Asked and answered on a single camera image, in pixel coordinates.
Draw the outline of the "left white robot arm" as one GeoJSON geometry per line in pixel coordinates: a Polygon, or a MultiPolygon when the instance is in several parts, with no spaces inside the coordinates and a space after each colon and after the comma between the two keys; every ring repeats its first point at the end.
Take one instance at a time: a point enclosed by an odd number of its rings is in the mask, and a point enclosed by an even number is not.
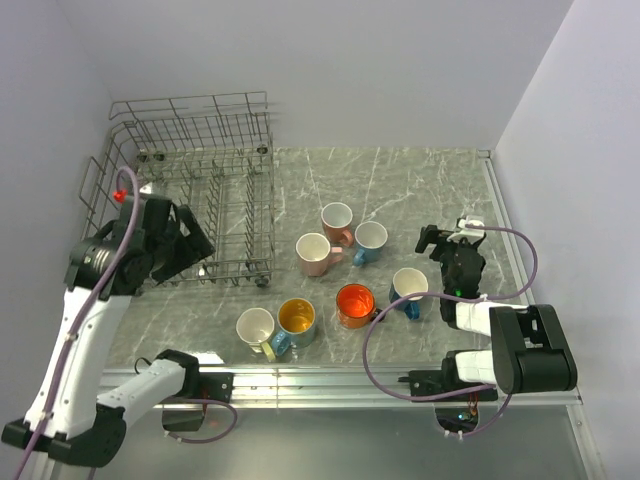
{"type": "Polygon", "coordinates": [[[214,251],[189,206],[161,195],[125,195],[118,219],[72,249],[45,378],[25,416],[4,426],[2,442],[67,465],[101,468],[117,454],[128,427],[156,404],[196,398],[199,362],[175,350],[161,352],[148,372],[110,392],[98,388],[117,327],[142,284],[161,284],[214,251]]]}

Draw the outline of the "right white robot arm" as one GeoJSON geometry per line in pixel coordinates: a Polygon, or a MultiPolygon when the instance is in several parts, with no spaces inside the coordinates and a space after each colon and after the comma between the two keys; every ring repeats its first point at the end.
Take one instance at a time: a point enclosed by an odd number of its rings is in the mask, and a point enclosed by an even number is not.
{"type": "Polygon", "coordinates": [[[495,385],[506,394],[570,391],[578,369],[556,310],[551,305],[509,305],[484,299],[480,280],[486,260],[479,247],[488,228],[461,219],[455,230],[428,225],[415,247],[429,246],[440,266],[443,295],[439,310],[452,329],[490,340],[486,350],[449,351],[443,359],[440,386],[462,399],[474,387],[495,385]]]}

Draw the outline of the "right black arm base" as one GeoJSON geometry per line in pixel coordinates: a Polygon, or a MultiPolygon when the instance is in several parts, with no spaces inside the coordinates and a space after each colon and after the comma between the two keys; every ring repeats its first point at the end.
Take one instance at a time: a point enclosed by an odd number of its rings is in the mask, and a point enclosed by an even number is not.
{"type": "MultiPolygon", "coordinates": [[[[412,397],[433,396],[480,386],[480,383],[463,382],[455,374],[445,374],[441,370],[412,370],[406,376],[400,377],[398,381],[409,385],[412,397]]],[[[496,401],[497,399],[498,392],[495,388],[492,388],[439,399],[439,402],[467,402],[468,400],[488,402],[496,401]]]]}

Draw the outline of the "light blue yellow-inside mug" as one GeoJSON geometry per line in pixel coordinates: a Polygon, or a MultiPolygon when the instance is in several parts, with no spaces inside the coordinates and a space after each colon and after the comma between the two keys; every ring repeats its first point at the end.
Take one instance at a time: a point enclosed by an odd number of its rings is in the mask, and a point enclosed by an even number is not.
{"type": "Polygon", "coordinates": [[[316,333],[316,312],[306,299],[293,298],[285,301],[277,315],[277,332],[270,346],[277,357],[288,349],[309,346],[316,333]]]}

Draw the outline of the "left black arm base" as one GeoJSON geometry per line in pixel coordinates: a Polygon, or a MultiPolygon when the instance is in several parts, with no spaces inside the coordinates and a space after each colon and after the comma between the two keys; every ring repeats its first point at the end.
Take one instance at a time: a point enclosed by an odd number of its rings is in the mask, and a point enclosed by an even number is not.
{"type": "Polygon", "coordinates": [[[232,397],[234,374],[231,372],[201,373],[196,389],[198,399],[229,403],[232,397]]]}

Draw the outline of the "pale yellow mug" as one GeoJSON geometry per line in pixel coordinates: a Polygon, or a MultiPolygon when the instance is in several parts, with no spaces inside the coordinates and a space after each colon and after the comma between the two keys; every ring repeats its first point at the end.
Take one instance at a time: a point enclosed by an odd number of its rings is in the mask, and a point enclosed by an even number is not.
{"type": "Polygon", "coordinates": [[[247,309],[236,322],[236,333],[240,340],[254,353],[264,355],[269,362],[276,360],[270,345],[274,331],[275,320],[264,308],[247,309]]]}

